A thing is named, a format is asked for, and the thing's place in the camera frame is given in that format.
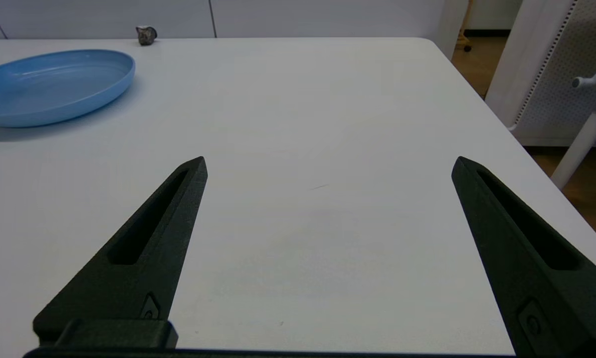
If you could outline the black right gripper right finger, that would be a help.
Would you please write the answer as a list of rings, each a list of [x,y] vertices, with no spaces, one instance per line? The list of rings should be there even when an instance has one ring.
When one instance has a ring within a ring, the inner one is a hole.
[[[517,356],[596,356],[596,265],[485,166],[451,179]]]

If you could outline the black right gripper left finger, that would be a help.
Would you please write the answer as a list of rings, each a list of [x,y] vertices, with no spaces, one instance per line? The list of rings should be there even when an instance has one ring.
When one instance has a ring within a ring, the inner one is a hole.
[[[207,181],[178,166],[33,320],[41,347],[174,348],[169,322]]]

